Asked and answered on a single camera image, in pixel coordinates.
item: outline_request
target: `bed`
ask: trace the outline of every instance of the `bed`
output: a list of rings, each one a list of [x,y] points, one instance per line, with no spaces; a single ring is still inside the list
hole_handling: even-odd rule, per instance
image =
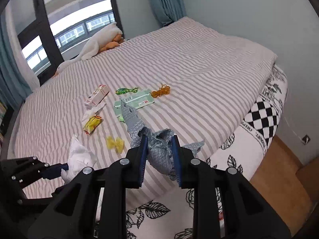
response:
[[[126,125],[112,109],[119,99],[114,92],[121,87],[157,90],[165,83],[171,93],[139,109],[142,120],[154,131],[173,129],[181,146],[204,139],[199,159],[219,169],[233,166],[250,179],[275,134],[287,95],[287,78],[275,60],[259,44],[184,17],[72,64],[31,94],[15,124],[15,157],[65,163],[76,135],[96,155],[94,168],[107,167],[130,148]],[[84,101],[100,84],[111,92],[99,113],[103,122],[87,135],[81,127]],[[122,154],[107,149],[107,136],[125,141]],[[50,197],[61,185],[62,179],[39,180],[24,191],[28,198]],[[127,190],[128,238],[187,238],[192,204],[192,191],[178,189],[147,162],[142,188]]]

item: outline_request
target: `orange rubber bands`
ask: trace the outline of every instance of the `orange rubber bands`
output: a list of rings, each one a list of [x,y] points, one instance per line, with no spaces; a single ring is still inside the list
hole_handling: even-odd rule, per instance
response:
[[[158,96],[161,97],[163,94],[169,94],[170,93],[170,87],[167,86],[166,84],[162,84],[162,87],[158,91],[153,91],[151,93],[151,96],[153,98],[157,98]]]

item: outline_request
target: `black and white checkered pattern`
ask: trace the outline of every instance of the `black and white checkered pattern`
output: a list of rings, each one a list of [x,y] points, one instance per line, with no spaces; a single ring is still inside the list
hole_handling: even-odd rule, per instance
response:
[[[261,133],[269,146],[279,123],[279,116],[275,108],[258,97],[244,120]]]

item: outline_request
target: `light blue wall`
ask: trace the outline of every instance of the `light blue wall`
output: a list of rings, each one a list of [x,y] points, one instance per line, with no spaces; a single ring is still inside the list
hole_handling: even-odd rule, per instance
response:
[[[319,155],[319,18],[308,0],[184,0],[189,17],[273,50],[289,82],[278,136],[307,163]],[[311,141],[304,146],[288,127]]]
[[[149,0],[116,0],[125,38],[133,38],[159,29]]]

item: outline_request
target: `white sheer curtain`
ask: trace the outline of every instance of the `white sheer curtain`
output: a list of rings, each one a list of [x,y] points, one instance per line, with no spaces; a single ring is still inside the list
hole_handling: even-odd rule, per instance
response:
[[[5,20],[7,23],[7,32],[9,36],[9,41],[11,44],[14,59],[16,61],[18,69],[21,75],[23,76],[23,78],[25,79],[25,81],[30,86],[31,91],[34,92],[37,88],[40,87],[40,82],[38,77],[34,74],[32,69],[29,67],[28,62],[25,59],[24,55],[22,54],[20,42],[18,40],[18,36],[13,23],[11,1],[9,1],[9,3],[7,4],[5,8]]]

